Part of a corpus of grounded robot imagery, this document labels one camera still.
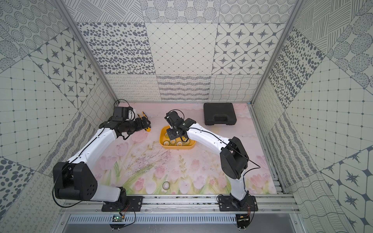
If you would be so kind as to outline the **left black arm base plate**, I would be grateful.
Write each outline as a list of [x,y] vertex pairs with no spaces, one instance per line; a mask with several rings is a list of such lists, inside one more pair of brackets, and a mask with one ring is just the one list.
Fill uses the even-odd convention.
[[139,212],[142,207],[143,196],[126,196],[122,201],[104,202],[102,212],[124,212],[135,211]]

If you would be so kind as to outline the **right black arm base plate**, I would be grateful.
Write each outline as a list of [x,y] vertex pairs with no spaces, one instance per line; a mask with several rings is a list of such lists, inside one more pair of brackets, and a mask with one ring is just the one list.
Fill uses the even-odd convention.
[[218,195],[216,197],[217,202],[219,204],[219,210],[221,212],[228,212],[228,211],[258,211],[258,206],[256,202],[256,198],[250,194],[246,194],[243,200],[239,201],[234,198],[232,195],[225,196],[225,195]]

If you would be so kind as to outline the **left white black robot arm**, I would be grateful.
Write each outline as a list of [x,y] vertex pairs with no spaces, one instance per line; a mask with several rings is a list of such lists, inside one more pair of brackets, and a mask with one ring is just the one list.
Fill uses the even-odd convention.
[[130,136],[150,128],[151,122],[146,115],[123,121],[114,121],[110,118],[100,124],[97,133],[82,149],[68,161],[58,162],[53,167],[53,199],[121,202],[123,188],[98,184],[92,171],[106,148],[123,133]]

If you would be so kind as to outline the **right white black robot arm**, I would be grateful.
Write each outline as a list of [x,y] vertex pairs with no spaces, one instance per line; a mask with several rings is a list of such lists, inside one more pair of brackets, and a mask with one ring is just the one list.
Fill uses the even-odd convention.
[[167,130],[170,140],[191,139],[219,155],[221,169],[231,184],[230,195],[237,201],[247,196],[244,172],[248,168],[249,156],[239,138],[219,136],[191,118],[182,119],[175,110],[169,111],[165,120],[170,126]]

